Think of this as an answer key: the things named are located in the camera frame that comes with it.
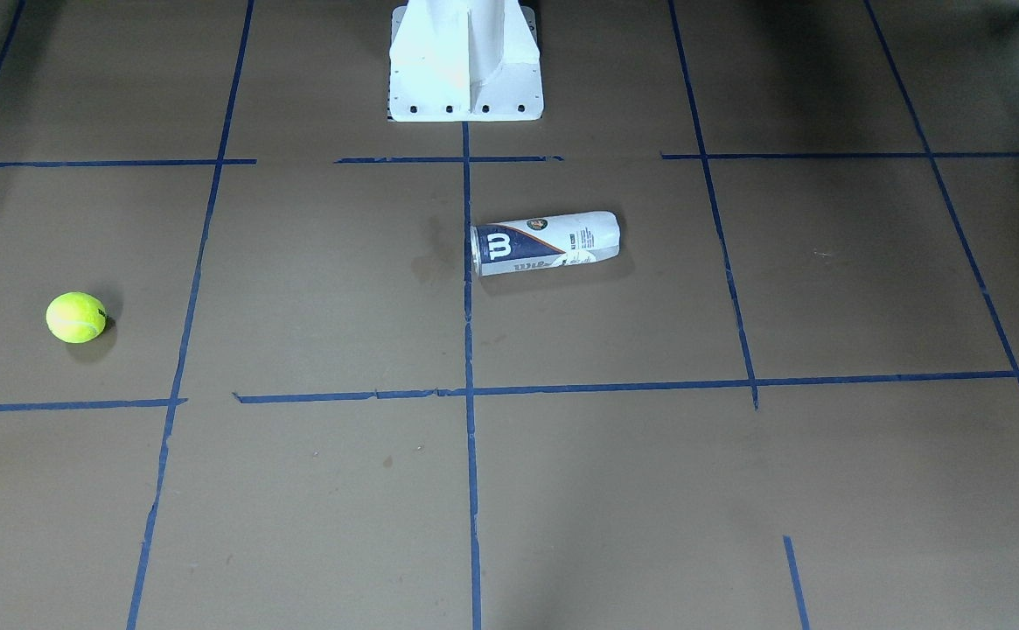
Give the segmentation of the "yellow tennis ball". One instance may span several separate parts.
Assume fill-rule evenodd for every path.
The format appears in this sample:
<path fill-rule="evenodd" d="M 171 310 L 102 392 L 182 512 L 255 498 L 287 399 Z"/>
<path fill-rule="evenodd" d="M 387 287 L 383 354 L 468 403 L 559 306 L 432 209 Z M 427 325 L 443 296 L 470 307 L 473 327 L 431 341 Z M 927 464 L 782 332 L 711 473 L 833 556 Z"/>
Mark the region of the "yellow tennis ball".
<path fill-rule="evenodd" d="M 86 292 L 58 295 L 45 310 L 45 322 L 50 334 L 70 344 L 98 338 L 104 332 L 107 320 L 104 304 Z"/>

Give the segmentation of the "white Wilson tennis ball can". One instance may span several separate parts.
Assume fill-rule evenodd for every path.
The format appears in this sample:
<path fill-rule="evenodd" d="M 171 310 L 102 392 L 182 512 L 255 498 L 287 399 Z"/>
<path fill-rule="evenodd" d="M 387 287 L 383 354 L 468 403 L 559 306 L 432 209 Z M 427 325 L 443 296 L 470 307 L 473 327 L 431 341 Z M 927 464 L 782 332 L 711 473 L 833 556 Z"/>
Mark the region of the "white Wilson tennis ball can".
<path fill-rule="evenodd" d="M 621 249 L 611 212 L 573 213 L 473 226 L 471 264 L 478 276 L 605 262 Z"/>

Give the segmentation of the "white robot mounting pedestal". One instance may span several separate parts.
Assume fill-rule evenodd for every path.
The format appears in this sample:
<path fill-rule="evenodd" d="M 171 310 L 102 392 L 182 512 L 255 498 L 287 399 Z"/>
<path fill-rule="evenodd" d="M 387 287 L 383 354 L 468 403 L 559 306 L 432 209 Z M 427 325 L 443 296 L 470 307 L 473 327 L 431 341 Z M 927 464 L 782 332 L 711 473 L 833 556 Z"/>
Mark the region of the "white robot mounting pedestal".
<path fill-rule="evenodd" d="M 387 112 L 398 123 L 542 117 L 536 10 L 521 1 L 408 1 L 392 12 Z"/>

